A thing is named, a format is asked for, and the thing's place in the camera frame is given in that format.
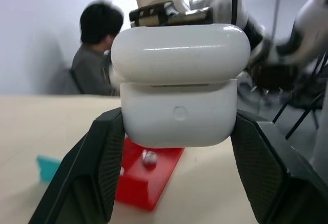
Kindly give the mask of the white earbud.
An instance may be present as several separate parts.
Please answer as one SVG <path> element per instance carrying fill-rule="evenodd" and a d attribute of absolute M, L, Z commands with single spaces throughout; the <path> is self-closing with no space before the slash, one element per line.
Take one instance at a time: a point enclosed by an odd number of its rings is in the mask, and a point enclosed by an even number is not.
<path fill-rule="evenodd" d="M 157 154 L 153 151 L 143 150 L 141 161 L 145 167 L 152 167 L 157 164 Z"/>

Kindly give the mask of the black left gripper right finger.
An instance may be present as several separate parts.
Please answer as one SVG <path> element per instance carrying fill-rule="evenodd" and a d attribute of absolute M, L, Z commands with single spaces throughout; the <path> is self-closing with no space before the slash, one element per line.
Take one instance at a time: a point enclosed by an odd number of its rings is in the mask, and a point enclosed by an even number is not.
<path fill-rule="evenodd" d="M 328 224 L 328 185 L 274 123 L 238 110 L 231 142 L 258 224 Z"/>

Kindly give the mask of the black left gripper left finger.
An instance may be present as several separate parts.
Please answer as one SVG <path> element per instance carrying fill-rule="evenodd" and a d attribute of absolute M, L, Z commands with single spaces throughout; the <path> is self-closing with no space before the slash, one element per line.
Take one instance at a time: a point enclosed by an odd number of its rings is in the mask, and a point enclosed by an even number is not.
<path fill-rule="evenodd" d="M 61 161 L 28 224 L 108 224 L 124 138 L 120 108 L 95 119 Z"/>

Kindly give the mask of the dark office chair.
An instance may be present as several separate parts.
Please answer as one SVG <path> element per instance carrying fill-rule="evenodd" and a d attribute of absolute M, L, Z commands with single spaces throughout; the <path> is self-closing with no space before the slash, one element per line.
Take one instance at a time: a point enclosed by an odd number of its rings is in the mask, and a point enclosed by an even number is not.
<path fill-rule="evenodd" d="M 79 83 L 76 80 L 74 72 L 67 68 L 64 71 L 63 82 L 63 94 L 64 95 L 83 95 L 84 92 L 81 89 Z"/>

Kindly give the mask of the black metal chair frame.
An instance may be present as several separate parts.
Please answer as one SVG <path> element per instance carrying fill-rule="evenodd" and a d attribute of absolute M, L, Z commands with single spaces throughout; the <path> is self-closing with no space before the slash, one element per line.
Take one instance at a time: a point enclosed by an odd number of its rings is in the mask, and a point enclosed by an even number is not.
<path fill-rule="evenodd" d="M 281 116 L 287 106 L 295 109 L 302 109 L 304 112 L 289 130 L 286 139 L 289 139 L 298 129 L 308 114 L 311 113 L 315 129 L 319 128 L 319 121 L 316 111 L 321 110 L 323 106 L 326 82 L 328 81 L 328 52 L 318 57 L 314 69 L 308 78 L 303 78 L 295 89 L 291 92 L 289 99 L 282 105 L 273 119 L 275 123 Z"/>

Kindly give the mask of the seated person in grey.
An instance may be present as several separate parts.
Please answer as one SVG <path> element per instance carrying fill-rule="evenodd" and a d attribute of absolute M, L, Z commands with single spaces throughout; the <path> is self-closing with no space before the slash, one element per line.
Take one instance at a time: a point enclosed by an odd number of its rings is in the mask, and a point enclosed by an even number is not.
<path fill-rule="evenodd" d="M 111 83 L 111 48 L 124 22 L 122 11 L 107 1 L 90 3 L 79 20 L 81 45 L 70 69 L 84 94 L 119 96 Z"/>

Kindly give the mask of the red block with metal knob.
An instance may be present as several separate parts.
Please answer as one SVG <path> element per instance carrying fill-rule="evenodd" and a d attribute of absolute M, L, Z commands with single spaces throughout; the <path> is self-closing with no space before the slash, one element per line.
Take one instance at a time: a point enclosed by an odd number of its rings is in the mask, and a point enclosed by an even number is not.
<path fill-rule="evenodd" d="M 157 164 L 145 167 L 143 150 L 157 154 Z M 174 172 L 184 148 L 145 148 L 126 137 L 115 200 L 146 211 L 153 211 Z"/>

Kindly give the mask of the teal plastic bin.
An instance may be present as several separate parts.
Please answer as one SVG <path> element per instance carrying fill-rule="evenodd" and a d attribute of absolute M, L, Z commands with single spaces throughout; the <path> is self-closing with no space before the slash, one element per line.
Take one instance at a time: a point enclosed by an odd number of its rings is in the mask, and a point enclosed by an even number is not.
<path fill-rule="evenodd" d="M 60 166 L 61 160 L 38 155 L 36 158 L 36 163 L 39 168 L 39 176 L 41 181 L 50 183 Z"/>

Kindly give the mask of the white earbud charging case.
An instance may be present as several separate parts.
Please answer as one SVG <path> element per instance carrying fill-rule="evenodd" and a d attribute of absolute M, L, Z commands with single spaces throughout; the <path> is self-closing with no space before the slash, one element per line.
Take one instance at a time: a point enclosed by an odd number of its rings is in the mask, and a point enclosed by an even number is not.
<path fill-rule="evenodd" d="M 250 58 L 230 24 L 135 27 L 113 42 L 126 134 L 148 148 L 207 147 L 226 140 L 237 110 L 237 76 Z"/>

